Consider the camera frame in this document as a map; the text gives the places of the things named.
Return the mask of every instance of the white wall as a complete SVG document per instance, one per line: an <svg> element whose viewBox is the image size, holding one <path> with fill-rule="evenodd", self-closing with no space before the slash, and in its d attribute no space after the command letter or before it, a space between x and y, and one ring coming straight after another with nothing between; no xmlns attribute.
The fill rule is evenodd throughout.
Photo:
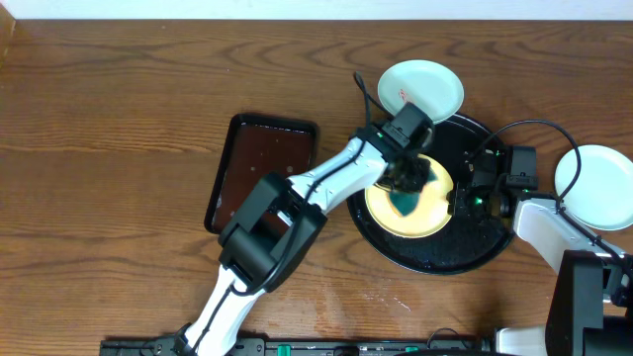
<svg viewBox="0 0 633 356"><path fill-rule="evenodd" d="M633 20L633 0L0 0L16 19Z"/></svg>

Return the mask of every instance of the black baking pan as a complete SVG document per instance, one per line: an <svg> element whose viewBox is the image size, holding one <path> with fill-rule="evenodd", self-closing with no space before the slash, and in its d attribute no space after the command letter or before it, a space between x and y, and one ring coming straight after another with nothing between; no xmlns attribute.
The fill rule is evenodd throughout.
<svg viewBox="0 0 633 356"><path fill-rule="evenodd" d="M315 161L315 123L259 114L235 115L228 125L205 229L220 233L255 184L270 172L284 177L308 171Z"/></svg>
<svg viewBox="0 0 633 356"><path fill-rule="evenodd" d="M455 184L469 184L471 174L464 164L465 151L473 151L490 134L482 124L456 114L436 127L435 140L426 154L446 168ZM498 139L487 148L502 149ZM404 238L389 233L372 218L365 191L347 200L349 212L369 243L393 262L428 274L457 274L473 270L500 254L512 239L501 221L474 216L455 216L436 233Z"/></svg>

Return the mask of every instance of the wooden table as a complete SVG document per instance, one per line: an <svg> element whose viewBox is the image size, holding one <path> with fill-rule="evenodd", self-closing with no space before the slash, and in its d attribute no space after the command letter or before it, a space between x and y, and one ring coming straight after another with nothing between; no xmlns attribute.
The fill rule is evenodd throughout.
<svg viewBox="0 0 633 356"><path fill-rule="evenodd" d="M18 22L0 69L0 354L96 354L111 336L198 316L220 247L203 218L235 113L320 124L318 160L363 125L394 63L426 58L491 128L562 124L633 157L633 24L576 22ZM548 128L542 188L570 149ZM633 250L631 230L606 238ZM347 208L243 330L271 337L425 338L542 324L556 276L516 239L485 267L425 276L382 257Z"/></svg>

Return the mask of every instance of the black tray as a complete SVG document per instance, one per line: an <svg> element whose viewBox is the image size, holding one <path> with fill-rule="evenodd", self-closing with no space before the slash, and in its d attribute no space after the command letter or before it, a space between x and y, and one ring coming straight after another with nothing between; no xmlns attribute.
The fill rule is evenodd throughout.
<svg viewBox="0 0 633 356"><path fill-rule="evenodd" d="M482 124L456 114L436 127L436 136L427 153L446 168L455 184L470 183L464 152L472 151L491 133ZM498 139L487 148L501 149ZM477 221L453 217L435 234L422 238L393 235L374 221L365 203L365 191L347 199L349 212L361 234L393 262L428 274L456 274L478 268L495 258L509 244L512 234L498 220Z"/></svg>
<svg viewBox="0 0 633 356"><path fill-rule="evenodd" d="M216 182L214 183L214 189L211 193L209 206L207 207L207 214L205 215L205 229L211 233L222 232L220 229L214 228L213 220L214 220L214 215L216 214L216 209L218 206L218 199L223 189L226 171L228 169L228 164L230 162L230 156L232 154L233 144L235 141L235 136L237 135L237 132L242 125L255 125L255 126L261 126L261 127L290 130L294 132L302 132L305 134L309 134L314 141L312 152L311 152L309 163L308 163L310 168L312 168L315 162L315 158L317 156L318 137L319 137L319 130L318 130L317 124L312 123L312 122L307 122L307 121L285 119L285 118L278 118L278 117L269 117L269 116L263 116L260 114L253 114L253 113L235 115L230 120L230 124L228 125L228 132L226 134L225 147L222 152L222 158L220 160L220 166L218 167ZM268 174L269 172L262 171L259 173L260 173L259 178L261 178L264 175ZM303 172L292 172L292 174L286 173L286 172L279 172L279 173L285 174L285 175L292 175L292 174L301 174ZM250 192L253 189L253 187L254 187L254 184L252 187L243 187L243 189L245 192Z"/></svg>

